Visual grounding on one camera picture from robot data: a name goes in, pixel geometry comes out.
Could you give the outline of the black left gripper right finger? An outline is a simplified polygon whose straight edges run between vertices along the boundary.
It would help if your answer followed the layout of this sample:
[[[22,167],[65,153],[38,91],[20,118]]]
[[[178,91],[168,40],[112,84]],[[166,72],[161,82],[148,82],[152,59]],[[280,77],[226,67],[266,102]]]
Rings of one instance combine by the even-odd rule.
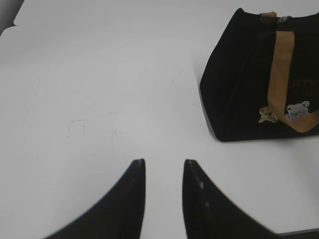
[[[182,211],[188,239],[278,239],[229,200],[196,160],[184,162]]]

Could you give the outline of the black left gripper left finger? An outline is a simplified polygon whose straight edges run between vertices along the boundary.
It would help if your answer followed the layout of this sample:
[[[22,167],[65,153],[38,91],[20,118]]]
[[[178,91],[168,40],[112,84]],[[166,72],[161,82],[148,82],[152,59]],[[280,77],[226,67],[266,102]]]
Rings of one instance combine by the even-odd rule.
[[[136,159],[94,206],[47,238],[139,239],[145,201],[146,164]]]

